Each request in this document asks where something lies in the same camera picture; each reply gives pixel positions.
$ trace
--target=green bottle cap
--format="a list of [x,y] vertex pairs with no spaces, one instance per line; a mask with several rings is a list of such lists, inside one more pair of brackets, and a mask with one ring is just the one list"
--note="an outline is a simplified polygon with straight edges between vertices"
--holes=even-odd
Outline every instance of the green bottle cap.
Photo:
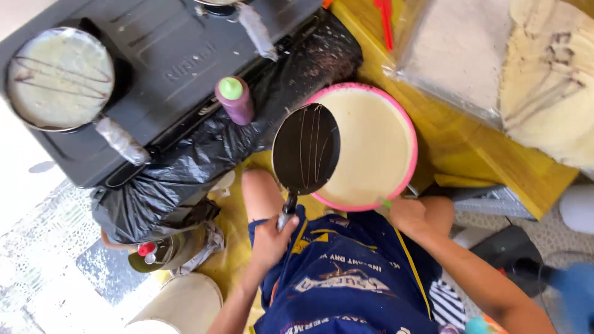
[[244,93],[244,87],[236,78],[226,77],[219,82],[219,92],[227,100],[236,100]]

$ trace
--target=striped fabric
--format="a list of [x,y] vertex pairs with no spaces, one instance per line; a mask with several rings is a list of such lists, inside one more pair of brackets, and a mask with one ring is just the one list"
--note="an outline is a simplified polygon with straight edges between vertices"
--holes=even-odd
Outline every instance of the striped fabric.
[[441,279],[431,284],[429,299],[433,302],[433,318],[440,325],[452,324],[464,330],[466,311],[464,304],[454,289]]

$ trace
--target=person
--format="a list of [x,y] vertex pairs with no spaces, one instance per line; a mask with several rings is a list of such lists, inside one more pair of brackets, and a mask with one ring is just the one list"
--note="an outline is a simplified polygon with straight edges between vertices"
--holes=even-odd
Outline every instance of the person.
[[298,206],[279,232],[285,201],[274,178],[245,171],[242,192],[251,259],[209,334],[242,333],[258,287],[266,313],[252,333],[451,333],[433,320],[428,300],[442,268],[507,332],[555,333],[522,290],[448,238],[454,206],[447,198],[397,198],[391,222],[374,211],[307,221]]

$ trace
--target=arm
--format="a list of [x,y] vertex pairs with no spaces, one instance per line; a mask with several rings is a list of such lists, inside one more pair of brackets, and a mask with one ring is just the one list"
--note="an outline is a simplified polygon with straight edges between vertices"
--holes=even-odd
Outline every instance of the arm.
[[392,202],[394,227],[423,247],[466,294],[511,334],[554,334],[545,312],[512,281],[469,250],[435,231],[424,219],[420,201]]
[[282,232],[276,230],[277,221],[278,217],[274,217],[256,227],[254,248],[244,275],[214,318],[207,334],[240,334],[244,331],[258,286],[270,268],[283,257],[299,218],[293,217]]

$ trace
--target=purple squeeze bottle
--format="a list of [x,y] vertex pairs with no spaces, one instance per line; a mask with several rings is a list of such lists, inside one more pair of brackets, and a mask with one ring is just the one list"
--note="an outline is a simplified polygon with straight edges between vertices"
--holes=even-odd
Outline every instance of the purple squeeze bottle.
[[233,123],[248,125],[254,119],[254,105],[249,87],[240,77],[224,77],[214,88],[214,94]]

